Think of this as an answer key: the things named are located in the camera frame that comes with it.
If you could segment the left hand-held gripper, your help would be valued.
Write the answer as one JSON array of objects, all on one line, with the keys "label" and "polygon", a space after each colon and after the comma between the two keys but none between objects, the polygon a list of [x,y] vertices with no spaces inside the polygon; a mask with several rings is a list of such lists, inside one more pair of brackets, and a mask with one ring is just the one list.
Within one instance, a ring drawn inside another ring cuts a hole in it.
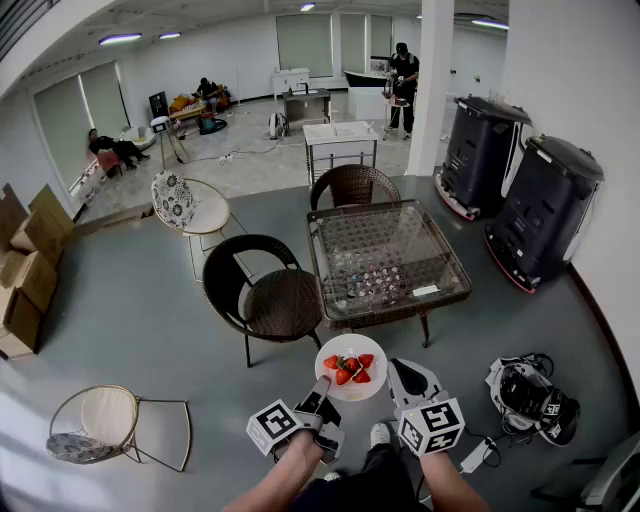
[{"label": "left hand-held gripper", "polygon": [[341,416],[326,397],[329,377],[320,376],[304,400],[290,409],[281,399],[250,417],[246,433],[264,455],[274,455],[298,431],[309,431],[323,450],[321,462],[331,465],[341,455],[345,433]]}]

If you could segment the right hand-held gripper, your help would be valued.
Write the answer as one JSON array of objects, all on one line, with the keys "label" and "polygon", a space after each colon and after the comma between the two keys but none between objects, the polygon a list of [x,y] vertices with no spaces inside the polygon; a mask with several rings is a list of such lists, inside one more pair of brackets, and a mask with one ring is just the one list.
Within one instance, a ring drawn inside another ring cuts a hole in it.
[{"label": "right hand-held gripper", "polygon": [[400,440],[415,456],[454,447],[464,431],[465,420],[456,398],[434,398],[443,390],[435,373],[418,363],[407,363],[399,358],[390,360],[387,371],[390,393],[395,401],[408,401],[409,394],[424,399],[394,411]]}]

